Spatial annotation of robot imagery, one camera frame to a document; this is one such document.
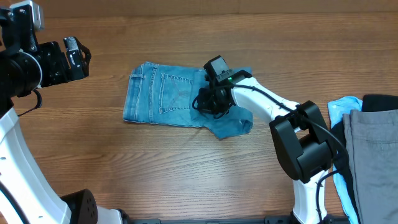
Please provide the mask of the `light blue denim jeans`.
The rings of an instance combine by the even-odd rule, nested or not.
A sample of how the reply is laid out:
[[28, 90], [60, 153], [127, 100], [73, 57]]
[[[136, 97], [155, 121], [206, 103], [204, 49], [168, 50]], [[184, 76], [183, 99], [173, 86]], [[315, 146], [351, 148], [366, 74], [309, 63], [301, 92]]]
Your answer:
[[207, 86], [205, 70], [146, 62], [135, 68], [129, 84], [123, 120], [189, 128], [208, 128], [218, 139], [247, 134], [253, 127], [250, 111], [233, 106], [213, 115], [192, 108], [199, 89]]

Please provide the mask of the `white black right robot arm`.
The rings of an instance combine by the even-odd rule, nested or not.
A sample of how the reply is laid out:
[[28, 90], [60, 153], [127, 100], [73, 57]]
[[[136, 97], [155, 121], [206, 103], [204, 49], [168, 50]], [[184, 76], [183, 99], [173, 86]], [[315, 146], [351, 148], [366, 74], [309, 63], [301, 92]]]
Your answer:
[[221, 56], [205, 66], [206, 88], [199, 91], [194, 109], [219, 119], [238, 106], [269, 124], [280, 166], [293, 180], [295, 203], [290, 223], [331, 223], [324, 203], [324, 186], [331, 175], [332, 133], [319, 107], [299, 104], [262, 86], [249, 72], [230, 69]]

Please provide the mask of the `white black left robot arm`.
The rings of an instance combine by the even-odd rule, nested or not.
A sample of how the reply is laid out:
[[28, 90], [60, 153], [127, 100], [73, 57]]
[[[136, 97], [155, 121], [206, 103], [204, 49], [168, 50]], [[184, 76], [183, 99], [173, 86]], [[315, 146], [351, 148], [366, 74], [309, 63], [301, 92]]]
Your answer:
[[123, 210], [98, 206], [88, 189], [58, 196], [24, 139], [12, 97], [35, 93], [40, 108], [39, 88], [88, 76], [90, 51], [75, 37], [63, 41], [65, 53], [47, 42], [1, 54], [1, 213], [8, 223], [130, 223]]

